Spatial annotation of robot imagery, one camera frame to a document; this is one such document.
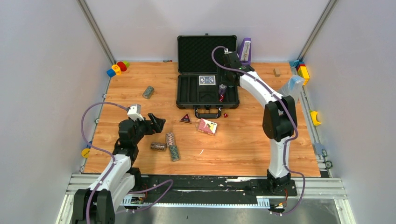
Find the open case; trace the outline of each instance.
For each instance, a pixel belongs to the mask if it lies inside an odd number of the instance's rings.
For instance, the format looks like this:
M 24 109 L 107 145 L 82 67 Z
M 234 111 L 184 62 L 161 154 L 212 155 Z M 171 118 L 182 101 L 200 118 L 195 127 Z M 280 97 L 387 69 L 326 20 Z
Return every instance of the open case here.
M 237 86 L 228 86 L 224 100 L 219 98 L 221 74 L 225 72 L 212 61 L 212 50 L 224 46 L 236 51 L 237 37 L 226 36 L 179 36 L 177 38 L 178 76 L 176 105 L 180 109 L 194 109 L 197 118 L 218 118 L 221 109 L 234 109 L 239 106 Z M 223 49 L 215 52 L 215 59 L 221 63 Z

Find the wooden tabletop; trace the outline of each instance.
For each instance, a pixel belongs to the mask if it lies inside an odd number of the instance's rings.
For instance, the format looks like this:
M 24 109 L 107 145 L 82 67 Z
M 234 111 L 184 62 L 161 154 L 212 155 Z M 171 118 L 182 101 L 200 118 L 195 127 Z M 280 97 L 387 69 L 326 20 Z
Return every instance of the wooden tabletop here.
M 279 89 L 291 77 L 288 63 L 253 63 L 252 67 L 273 89 Z M 275 77 L 274 68 L 281 71 Z M 166 119 L 162 133 L 145 136 L 140 143 L 139 154 L 133 167 L 142 174 L 178 175 L 247 175 L 265 176 L 270 161 L 269 139 L 262 129 L 264 109 L 246 90 L 239 87 L 240 106 L 224 109 L 223 116 L 213 119 L 219 124 L 215 136 L 196 130 L 197 120 L 193 110 L 176 107 L 177 63 L 131 63 L 122 75 L 112 78 L 106 101 L 125 107 L 141 105 L 141 114 L 153 113 Z M 147 86 L 155 91 L 151 99 L 142 97 Z M 301 105 L 296 105 L 299 137 L 290 146 L 290 168 L 306 176 L 320 176 Z M 189 113 L 192 124 L 179 120 Z M 118 139 L 118 124 L 127 119 L 120 108 L 104 105 L 93 145 L 112 152 Z M 171 162 L 170 153 L 150 149 L 153 141 L 165 142 L 165 134 L 173 132 L 181 160 Z M 85 173 L 100 173 L 110 161 L 110 156 L 91 150 L 85 165 Z

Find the robotic arm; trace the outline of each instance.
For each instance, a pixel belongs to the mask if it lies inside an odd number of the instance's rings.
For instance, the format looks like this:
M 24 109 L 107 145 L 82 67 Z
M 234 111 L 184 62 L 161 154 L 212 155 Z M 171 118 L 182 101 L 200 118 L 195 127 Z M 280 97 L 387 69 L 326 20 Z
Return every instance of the robotic arm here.
M 237 85 L 246 89 L 264 108 L 262 127 L 270 139 L 271 148 L 271 161 L 267 170 L 268 187 L 272 193 L 283 191 L 284 186 L 290 182 L 290 172 L 286 169 L 289 163 L 290 147 L 290 141 L 287 140 L 293 136 L 294 127 L 278 99 L 286 106 L 295 127 L 297 127 L 294 99 L 291 96 L 284 97 L 269 87 L 250 65 L 242 65 L 236 52 L 228 52 L 225 49 L 223 60 L 226 72 L 222 77 L 221 84 Z M 230 71 L 226 68 L 240 70 L 243 73 Z
M 132 168 L 139 153 L 137 144 L 145 135 L 160 133 L 165 119 L 148 114 L 145 120 L 140 114 L 141 106 L 131 105 L 127 111 L 129 119 L 120 122 L 118 135 L 120 138 L 114 146 L 114 161 L 110 162 L 103 173 L 87 189 L 79 189 L 74 195 L 73 224 L 85 224 L 86 208 L 90 206 L 90 223 L 114 223 L 115 211 L 125 195 L 141 186 L 141 174 L 138 168 Z M 89 195 L 94 191 L 92 201 Z

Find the gray wall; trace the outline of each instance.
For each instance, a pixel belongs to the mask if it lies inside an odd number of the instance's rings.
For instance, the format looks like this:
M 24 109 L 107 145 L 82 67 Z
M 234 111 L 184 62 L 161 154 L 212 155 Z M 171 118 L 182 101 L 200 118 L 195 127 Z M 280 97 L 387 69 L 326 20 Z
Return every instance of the gray wall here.
M 359 224 L 396 219 L 395 9 L 340 0 L 305 59 L 318 131 Z
M 87 0 L 118 60 L 177 60 L 179 35 L 252 38 L 252 60 L 298 57 L 328 0 Z
M 54 223 L 110 64 L 75 0 L 0 1 L 0 14 L 0 222 Z

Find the case lid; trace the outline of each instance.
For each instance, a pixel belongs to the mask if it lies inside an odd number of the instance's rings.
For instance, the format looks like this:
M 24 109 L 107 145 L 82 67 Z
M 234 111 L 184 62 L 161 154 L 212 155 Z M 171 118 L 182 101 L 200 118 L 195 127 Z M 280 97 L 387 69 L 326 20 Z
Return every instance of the case lid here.
M 212 61 L 212 50 L 224 46 L 229 51 L 236 51 L 237 37 L 227 36 L 179 36 L 177 37 L 177 57 L 179 73 L 216 73 L 217 66 Z M 223 49 L 214 53 L 217 62 L 221 63 Z

